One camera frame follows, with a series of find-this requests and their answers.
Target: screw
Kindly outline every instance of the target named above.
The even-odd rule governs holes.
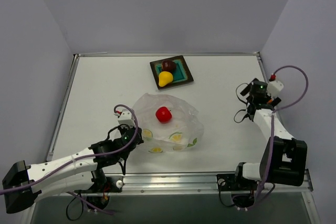
[[[124,185],[124,183],[121,180],[118,180],[115,184],[117,188],[121,188]]]
[[[218,184],[219,184],[219,185],[222,184],[222,186],[225,186],[225,179],[220,178],[220,179],[218,180]]]

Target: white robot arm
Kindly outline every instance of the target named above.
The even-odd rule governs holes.
[[[263,178],[268,157],[271,155],[267,182],[300,186],[306,166],[307,145],[296,140],[279,121],[274,106],[281,100],[278,94],[284,85],[279,80],[269,83],[253,80],[242,92],[247,95],[246,117],[249,117],[262,131],[268,141],[260,163],[240,163],[240,176],[243,179],[260,181]],[[271,118],[274,117],[274,139],[269,153],[272,132]]]
[[[104,141],[80,152],[42,164],[15,163],[2,181],[6,212],[22,211],[43,198],[68,191],[101,191],[107,183],[102,168],[125,162],[130,152],[143,143],[132,113],[120,112],[119,126],[111,129]],[[112,141],[110,133],[116,129],[121,137]],[[118,191],[122,184],[118,181],[112,186]]]

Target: white wall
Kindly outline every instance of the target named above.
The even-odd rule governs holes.
[[[287,0],[45,0],[73,52],[260,51]]]
[[[64,96],[70,50],[43,0],[0,0],[0,178],[25,159],[43,162]],[[7,215],[0,196],[0,222]]]
[[[323,223],[334,223],[336,211],[336,0],[289,0],[262,50],[268,73],[292,64],[309,77],[304,100],[282,112],[285,125],[308,144],[313,196]],[[303,77],[294,70],[279,73],[286,88],[283,104],[298,97]]]

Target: plastic bag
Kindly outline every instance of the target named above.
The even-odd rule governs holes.
[[[155,116],[156,111],[167,107],[172,119],[161,123]],[[144,94],[133,110],[142,129],[144,143],[137,148],[151,152],[181,151],[194,146],[203,136],[204,127],[196,117],[198,111],[186,101],[166,94]]]

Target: red apple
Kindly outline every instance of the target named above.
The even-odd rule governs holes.
[[[167,107],[160,107],[156,113],[156,118],[160,123],[167,123],[172,118],[172,113],[170,113],[169,109]]]
[[[164,60],[162,62],[162,71],[173,73],[176,67],[177,67],[176,63],[172,60]]]

